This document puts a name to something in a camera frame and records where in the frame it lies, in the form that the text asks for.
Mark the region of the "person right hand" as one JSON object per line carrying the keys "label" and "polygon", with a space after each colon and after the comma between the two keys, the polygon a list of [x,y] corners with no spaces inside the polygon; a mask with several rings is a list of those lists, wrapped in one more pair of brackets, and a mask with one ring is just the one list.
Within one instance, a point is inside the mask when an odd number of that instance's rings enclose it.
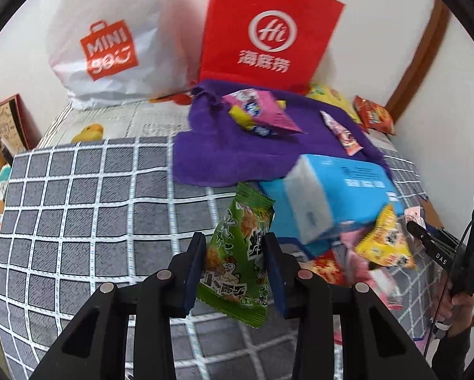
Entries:
{"label": "person right hand", "polygon": [[443,271],[436,289],[434,311],[436,321],[450,322],[446,337],[456,336],[470,328],[474,309],[474,294],[459,293],[451,297],[448,292],[451,287],[452,282],[447,279],[447,272]]}

